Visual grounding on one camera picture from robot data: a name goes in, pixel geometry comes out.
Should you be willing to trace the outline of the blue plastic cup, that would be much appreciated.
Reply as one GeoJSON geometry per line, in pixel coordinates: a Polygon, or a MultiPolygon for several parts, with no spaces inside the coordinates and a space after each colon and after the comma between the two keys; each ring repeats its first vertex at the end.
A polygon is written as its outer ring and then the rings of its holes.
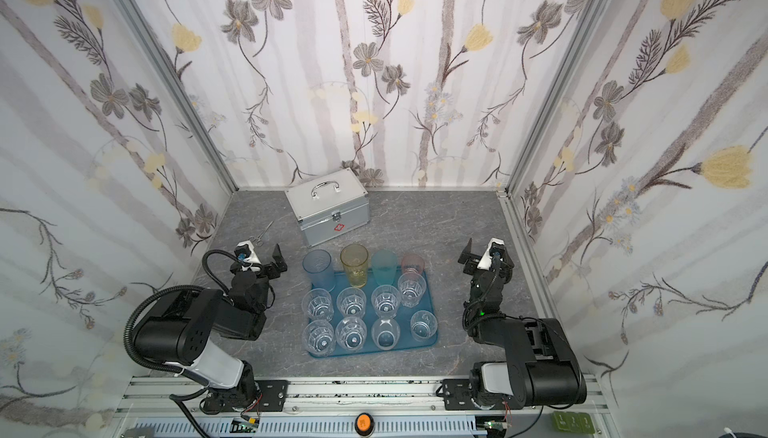
{"type": "Polygon", "coordinates": [[[310,279],[313,288],[332,291],[335,288],[333,260],[323,249],[308,252],[302,260],[302,267],[310,279]]]}

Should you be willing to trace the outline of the clear glass tumbler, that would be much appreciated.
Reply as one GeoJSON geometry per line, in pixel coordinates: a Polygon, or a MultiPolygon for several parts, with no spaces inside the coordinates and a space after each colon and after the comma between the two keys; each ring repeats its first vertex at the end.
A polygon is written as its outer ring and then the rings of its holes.
{"type": "Polygon", "coordinates": [[[394,318],[379,318],[373,323],[371,337],[378,349],[392,350],[401,337],[400,325],[394,318]]]}
{"type": "Polygon", "coordinates": [[[336,347],[335,329],[327,320],[311,321],[302,332],[302,344],[312,356],[330,356],[336,347]]]}
{"type": "Polygon", "coordinates": [[[366,312],[365,292],[356,287],[347,287],[337,296],[336,307],[343,317],[363,317],[366,312]]]}
{"type": "Polygon", "coordinates": [[[371,294],[371,304],[378,318],[395,318],[401,304],[401,293],[392,285],[378,286],[371,294]]]}
{"type": "Polygon", "coordinates": [[[310,321],[332,321],[334,305],[330,292],[322,288],[314,288],[306,293],[301,303],[305,317],[310,321]]]}
{"type": "Polygon", "coordinates": [[[397,287],[401,294],[402,305],[414,308],[426,292],[427,282],[423,275],[415,271],[407,271],[399,277],[397,287]]]}
{"type": "Polygon", "coordinates": [[[359,317],[344,317],[335,327],[335,337],[342,350],[358,352],[365,344],[367,325],[359,317]]]}

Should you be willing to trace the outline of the pink plastic cup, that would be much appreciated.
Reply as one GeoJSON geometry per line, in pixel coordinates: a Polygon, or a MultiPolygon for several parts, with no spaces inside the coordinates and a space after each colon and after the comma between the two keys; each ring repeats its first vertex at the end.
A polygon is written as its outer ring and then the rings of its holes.
{"type": "Polygon", "coordinates": [[[400,261],[400,268],[402,274],[414,273],[423,275],[426,268],[426,262],[425,259],[418,254],[406,253],[400,261]]]}

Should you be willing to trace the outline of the yellow plastic cup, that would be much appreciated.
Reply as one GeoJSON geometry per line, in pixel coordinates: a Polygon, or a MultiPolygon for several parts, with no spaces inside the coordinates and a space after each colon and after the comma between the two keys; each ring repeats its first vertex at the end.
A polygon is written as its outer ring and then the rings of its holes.
{"type": "Polygon", "coordinates": [[[369,252],[365,246],[353,243],[342,249],[340,260],[352,287],[362,288],[367,284],[369,252]]]}

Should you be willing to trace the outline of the teal plastic cup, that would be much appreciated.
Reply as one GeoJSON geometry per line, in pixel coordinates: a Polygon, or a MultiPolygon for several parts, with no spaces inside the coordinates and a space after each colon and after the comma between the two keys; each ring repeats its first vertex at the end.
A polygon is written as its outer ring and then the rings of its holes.
{"type": "Polygon", "coordinates": [[[390,285],[396,281],[398,258],[391,250],[379,250],[371,258],[373,277],[378,286],[390,285]]]}

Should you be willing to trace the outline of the frosted clear plastic cup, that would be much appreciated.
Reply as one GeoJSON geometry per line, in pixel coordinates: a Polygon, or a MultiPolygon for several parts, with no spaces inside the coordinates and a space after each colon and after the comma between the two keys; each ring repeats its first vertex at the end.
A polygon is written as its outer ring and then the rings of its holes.
{"type": "Polygon", "coordinates": [[[410,319],[411,336],[418,342],[430,340],[438,330],[436,316],[427,310],[416,311],[410,319]]]}

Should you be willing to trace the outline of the teal plastic tray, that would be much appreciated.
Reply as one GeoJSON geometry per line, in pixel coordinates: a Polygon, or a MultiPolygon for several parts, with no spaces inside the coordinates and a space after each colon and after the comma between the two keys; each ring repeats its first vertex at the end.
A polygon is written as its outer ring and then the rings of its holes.
{"type": "Polygon", "coordinates": [[[349,285],[344,272],[334,274],[328,291],[313,287],[301,302],[307,319],[302,345],[314,358],[347,357],[427,348],[436,344],[438,320],[426,275],[401,288],[370,281],[361,289],[349,285]],[[413,307],[399,300],[402,291],[420,292],[413,307]]]}

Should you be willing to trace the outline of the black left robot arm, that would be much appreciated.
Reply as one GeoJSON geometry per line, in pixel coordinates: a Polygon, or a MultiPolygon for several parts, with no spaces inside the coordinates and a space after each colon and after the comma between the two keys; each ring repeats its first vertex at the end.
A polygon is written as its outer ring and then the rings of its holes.
{"type": "Polygon", "coordinates": [[[249,363],[229,355],[211,334],[255,341],[275,302],[272,282],[288,269],[281,248],[262,261],[250,241],[230,253],[210,249],[201,267],[213,288],[177,285],[155,292],[129,316],[123,333],[127,355],[138,365],[186,377],[202,389],[172,400],[183,412],[184,402],[201,397],[203,413],[252,410],[263,391],[249,363]]]}

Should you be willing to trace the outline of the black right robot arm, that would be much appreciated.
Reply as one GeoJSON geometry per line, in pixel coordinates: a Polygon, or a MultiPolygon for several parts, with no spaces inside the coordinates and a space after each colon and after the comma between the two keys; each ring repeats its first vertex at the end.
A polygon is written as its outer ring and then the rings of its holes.
{"type": "Polygon", "coordinates": [[[502,361],[477,362],[467,379],[445,379],[436,390],[448,411],[566,409],[586,402],[588,387],[576,354],[555,318],[501,311],[503,288],[514,263],[493,238],[481,254],[468,242],[458,258],[471,277],[461,324],[478,344],[499,347],[502,361]]]}

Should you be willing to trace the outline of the small metal scissors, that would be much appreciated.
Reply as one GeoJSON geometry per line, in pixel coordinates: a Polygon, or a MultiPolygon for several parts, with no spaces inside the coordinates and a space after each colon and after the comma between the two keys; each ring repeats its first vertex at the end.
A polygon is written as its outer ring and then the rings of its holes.
{"type": "Polygon", "coordinates": [[[249,240],[256,247],[262,246],[263,243],[264,243],[264,238],[265,238],[266,234],[268,233],[268,231],[270,230],[270,228],[272,227],[273,223],[274,223],[274,221],[270,221],[268,223],[268,225],[260,233],[256,234],[255,236],[250,237],[249,240]]]}

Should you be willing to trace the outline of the silver first aid case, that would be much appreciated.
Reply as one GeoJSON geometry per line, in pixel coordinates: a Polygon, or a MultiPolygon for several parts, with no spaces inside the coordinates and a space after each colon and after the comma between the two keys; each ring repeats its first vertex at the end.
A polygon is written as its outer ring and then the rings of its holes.
{"type": "Polygon", "coordinates": [[[285,191],[309,246],[316,246],[370,221],[366,188],[351,169],[341,169],[285,191]]]}

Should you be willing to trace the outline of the green circuit board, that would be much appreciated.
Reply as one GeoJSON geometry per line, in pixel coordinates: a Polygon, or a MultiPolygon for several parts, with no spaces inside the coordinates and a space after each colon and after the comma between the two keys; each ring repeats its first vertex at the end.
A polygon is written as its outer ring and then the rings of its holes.
{"type": "Polygon", "coordinates": [[[557,432],[595,435],[597,429],[590,414],[583,412],[554,411],[551,414],[553,428],[557,432]]]}

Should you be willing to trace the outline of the orange emergency button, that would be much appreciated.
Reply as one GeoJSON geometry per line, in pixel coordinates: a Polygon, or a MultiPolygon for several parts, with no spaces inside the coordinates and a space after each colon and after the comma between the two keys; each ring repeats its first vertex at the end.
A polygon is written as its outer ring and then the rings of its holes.
{"type": "Polygon", "coordinates": [[[358,436],[368,437],[375,430],[375,420],[369,413],[359,414],[354,423],[354,430],[358,436]]]}

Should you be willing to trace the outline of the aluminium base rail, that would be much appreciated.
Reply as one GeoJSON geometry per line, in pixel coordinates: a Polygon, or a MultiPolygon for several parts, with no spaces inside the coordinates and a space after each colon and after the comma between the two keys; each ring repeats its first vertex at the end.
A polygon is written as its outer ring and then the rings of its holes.
{"type": "MultiPolygon", "coordinates": [[[[517,437],[617,437],[616,426],[597,380],[586,377],[586,402],[565,410],[529,407],[521,410],[448,411],[436,390],[445,379],[464,377],[300,377],[262,381],[263,396],[256,407],[244,413],[222,412],[206,415],[199,398],[187,407],[196,419],[192,424],[198,436],[206,434],[199,426],[200,418],[237,418],[255,424],[265,416],[277,417],[352,417],[369,413],[384,416],[472,417],[487,436],[517,437]],[[557,432],[552,425],[554,411],[583,412],[591,415],[597,433],[579,435],[557,432]]],[[[174,405],[171,395],[188,395],[197,386],[180,378],[134,378],[117,407],[108,431],[110,437],[123,437],[121,432],[139,418],[185,418],[174,405]]]]}

